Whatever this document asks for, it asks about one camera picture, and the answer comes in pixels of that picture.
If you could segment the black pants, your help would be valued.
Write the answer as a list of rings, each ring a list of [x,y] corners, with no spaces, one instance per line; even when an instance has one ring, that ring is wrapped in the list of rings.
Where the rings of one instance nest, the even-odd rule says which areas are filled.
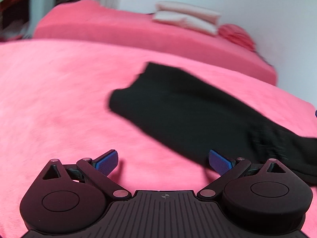
[[[253,163],[276,158],[316,185],[316,138],[304,138],[189,73],[150,62],[109,99],[112,112],[184,157],[208,165],[211,150]]]

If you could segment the near pink bed cover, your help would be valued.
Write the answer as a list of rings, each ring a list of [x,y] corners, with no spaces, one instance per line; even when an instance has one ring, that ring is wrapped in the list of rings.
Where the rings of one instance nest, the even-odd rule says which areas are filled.
[[[19,204],[46,163],[74,164],[110,149],[111,178],[130,191],[198,191],[217,174],[164,147],[107,107],[147,62],[182,68],[298,135],[316,136],[315,108],[236,71],[137,48],[35,39],[1,44],[1,236],[21,237]]]

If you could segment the pink bed cover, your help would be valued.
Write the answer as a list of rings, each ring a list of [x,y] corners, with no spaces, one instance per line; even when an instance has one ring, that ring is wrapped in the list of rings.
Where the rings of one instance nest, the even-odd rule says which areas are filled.
[[[102,42],[168,53],[277,84],[273,66],[249,49],[220,36],[155,23],[150,14],[108,9],[93,0],[57,5],[40,20],[33,36],[37,39]]]
[[[130,191],[198,191],[217,174],[164,147],[107,107],[147,62],[182,68],[298,135],[316,136],[315,108],[236,71],[137,48],[35,39],[1,44],[1,236],[21,237],[19,204],[46,163],[74,164],[110,149],[111,178]]]

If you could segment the red ruffled pillow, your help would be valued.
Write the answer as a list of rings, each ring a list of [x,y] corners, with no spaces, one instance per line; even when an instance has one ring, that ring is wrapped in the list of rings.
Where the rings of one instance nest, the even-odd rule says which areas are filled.
[[[219,36],[251,52],[256,51],[256,44],[249,33],[235,24],[223,24],[218,28]]]

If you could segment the far pink bed cover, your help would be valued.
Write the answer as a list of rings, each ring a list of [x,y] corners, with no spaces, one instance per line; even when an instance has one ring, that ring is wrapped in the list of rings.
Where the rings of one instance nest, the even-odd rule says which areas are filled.
[[[273,66],[249,49],[220,36],[155,23],[150,14],[108,9],[93,0],[57,5],[40,20],[33,36],[37,39],[102,42],[168,53],[277,84]]]

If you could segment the hanging clothes pile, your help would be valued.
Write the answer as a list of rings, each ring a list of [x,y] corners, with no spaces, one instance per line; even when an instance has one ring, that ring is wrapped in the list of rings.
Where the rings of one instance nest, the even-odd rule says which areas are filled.
[[[30,0],[1,0],[1,42],[22,39],[30,21]]]

